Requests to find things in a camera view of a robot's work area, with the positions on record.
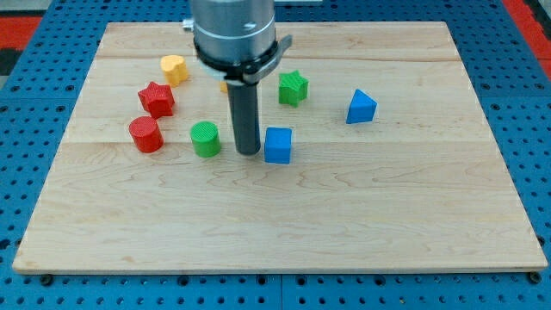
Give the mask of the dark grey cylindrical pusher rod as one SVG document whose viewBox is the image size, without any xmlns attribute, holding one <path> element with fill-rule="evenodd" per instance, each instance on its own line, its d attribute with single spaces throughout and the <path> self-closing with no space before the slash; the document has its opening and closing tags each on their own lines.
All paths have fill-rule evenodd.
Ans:
<svg viewBox="0 0 551 310">
<path fill-rule="evenodd" d="M 227 85 L 232 129 L 238 153 L 251 156 L 260 149 L 257 86 Z"/>
</svg>

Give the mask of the black clamp ring mount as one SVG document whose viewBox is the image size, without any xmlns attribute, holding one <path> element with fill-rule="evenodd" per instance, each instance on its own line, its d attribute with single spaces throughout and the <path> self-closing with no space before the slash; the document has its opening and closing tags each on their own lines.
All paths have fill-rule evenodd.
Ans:
<svg viewBox="0 0 551 310">
<path fill-rule="evenodd" d="M 253 85 L 266 78 L 281 62 L 284 53 L 292 46 L 293 36 L 288 34 L 274 41 L 262 55 L 247 61 L 225 62 L 204 53 L 195 42 L 194 48 L 203 69 L 213 78 L 232 85 Z"/>
</svg>

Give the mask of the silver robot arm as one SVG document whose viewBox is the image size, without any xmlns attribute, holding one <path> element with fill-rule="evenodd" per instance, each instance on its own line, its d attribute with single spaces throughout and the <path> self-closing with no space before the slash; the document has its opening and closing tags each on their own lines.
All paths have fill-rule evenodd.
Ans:
<svg viewBox="0 0 551 310">
<path fill-rule="evenodd" d="M 250 156 L 261 146 L 257 86 L 281 62 L 293 36 L 276 38 L 273 0 L 191 0 L 183 28 L 193 34 L 196 56 L 226 83 L 235 147 Z"/>
</svg>

